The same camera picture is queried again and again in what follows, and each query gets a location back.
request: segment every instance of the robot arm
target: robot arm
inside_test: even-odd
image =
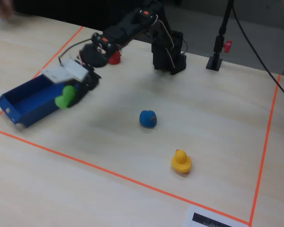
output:
[[[184,70],[186,56],[181,54],[183,34],[170,29],[163,3],[157,0],[146,0],[142,9],[137,8],[130,12],[122,21],[109,27],[103,34],[94,33],[91,38],[92,43],[85,45],[79,51],[80,61],[60,62],[61,72],[58,74],[53,73],[52,70],[43,73],[55,83],[64,80],[66,85],[76,87],[77,94],[68,104],[68,107],[71,107],[99,84],[101,77],[94,72],[94,68],[107,65],[109,58],[115,52],[147,31],[152,37],[151,52],[154,68],[170,71],[172,75]],[[65,78],[56,80],[58,77],[61,78],[61,75],[74,76],[71,79],[64,76]]]

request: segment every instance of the blue tray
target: blue tray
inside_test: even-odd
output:
[[[14,124],[28,127],[59,109],[54,100],[63,88],[42,74],[1,95],[0,108]]]

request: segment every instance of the hand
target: hand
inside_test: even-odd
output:
[[[9,19],[13,15],[13,0],[0,0],[0,17]]]

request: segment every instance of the orange tape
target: orange tape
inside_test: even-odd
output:
[[[280,80],[281,80],[281,75],[278,76],[278,83],[280,83]],[[256,192],[255,192],[254,200],[253,200],[253,203],[252,203],[251,214],[250,214],[249,223],[248,223],[249,226],[252,225],[252,221],[253,221],[253,218],[254,218],[254,215],[255,215],[257,197],[258,197],[258,194],[259,194],[259,189],[260,189],[260,184],[261,184],[261,178],[262,178],[264,161],[265,161],[266,150],[267,150],[267,144],[268,144],[268,139],[269,139],[270,126],[271,126],[271,121],[272,121],[273,115],[274,115],[275,101],[276,101],[276,96],[278,94],[278,88],[279,88],[278,85],[276,85],[275,86],[275,94],[274,94],[273,102],[271,104],[270,115],[269,115],[269,119],[268,119],[268,125],[267,125],[265,142],[264,142],[264,147],[263,147],[260,171],[259,171],[259,175],[258,175],[258,178],[257,178]]]
[[[57,55],[77,36],[77,34],[83,29],[83,26],[58,50],[58,52],[36,73],[36,75],[33,77],[36,78],[41,71],[48,66],[49,63],[52,62],[52,60],[57,57]]]
[[[191,201],[191,200],[185,199],[185,198],[183,198],[183,197],[180,197],[180,196],[171,194],[171,193],[166,192],[166,191],[163,191],[163,190],[161,190],[161,189],[152,187],[152,186],[150,186],[150,185],[148,185],[148,184],[145,184],[145,183],[136,181],[136,180],[134,180],[134,179],[132,179],[132,178],[129,178],[129,177],[127,177],[127,176],[124,176],[124,175],[115,173],[115,172],[113,172],[113,171],[111,171],[111,170],[108,170],[108,169],[99,167],[99,166],[97,166],[97,165],[91,164],[91,163],[89,163],[89,162],[83,161],[83,160],[81,160],[81,159],[78,159],[78,158],[75,158],[75,157],[66,155],[66,154],[61,153],[61,152],[59,152],[59,151],[55,151],[55,150],[52,150],[52,149],[43,147],[43,146],[41,146],[41,145],[35,144],[35,143],[30,142],[30,141],[28,141],[28,140],[24,140],[24,139],[22,139],[22,138],[20,138],[20,137],[17,137],[17,136],[8,134],[8,133],[3,132],[3,131],[0,131],[0,134],[5,135],[5,136],[8,136],[8,137],[11,137],[11,138],[14,138],[14,139],[16,139],[16,140],[19,140],[19,141],[24,142],[24,143],[26,143],[26,144],[32,145],[32,146],[34,146],[34,147],[37,147],[37,148],[40,148],[40,149],[49,151],[49,152],[54,153],[54,154],[56,154],[56,155],[59,155],[59,156],[62,156],[62,157],[71,159],[71,160],[73,160],[73,161],[76,161],[76,162],[85,164],[85,165],[87,165],[87,166],[90,166],[90,167],[93,167],[93,168],[95,168],[95,169],[101,170],[101,171],[106,172],[106,173],[108,173],[108,174],[111,174],[111,175],[120,177],[120,178],[125,179],[125,180],[127,180],[127,181],[130,181],[130,182],[132,182],[132,183],[138,184],[138,185],[140,185],[140,186],[143,186],[143,187],[152,189],[152,190],[154,190],[154,191],[156,191],[156,192],[159,192],[159,193],[162,193],[162,194],[164,194],[164,195],[173,197],[173,198],[175,198],[175,199],[178,199],[178,200],[181,200],[181,201],[184,201],[184,202],[188,202],[188,203],[190,203],[190,204],[196,205],[196,206],[201,207],[201,208],[204,208],[204,209],[206,209],[206,210],[210,210],[210,211],[215,212],[215,213],[217,213],[217,214],[223,215],[223,216],[225,216],[225,217],[231,218],[231,219],[233,219],[233,220],[235,220],[235,221],[238,221],[238,222],[241,222],[241,223],[243,223],[243,224],[248,225],[248,222],[247,222],[247,221],[241,220],[241,219],[239,219],[239,218],[236,218],[236,217],[234,217],[234,216],[232,216],[232,215],[223,213],[223,212],[221,212],[221,211],[212,209],[212,208],[207,207],[207,206],[205,206],[205,205],[202,205],[202,204],[200,204],[200,203],[196,203],[196,202],[193,202],[193,201]]]

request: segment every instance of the green object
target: green object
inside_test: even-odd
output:
[[[75,96],[76,89],[72,85],[67,85],[63,88],[62,95],[55,98],[55,103],[60,109],[67,109]]]

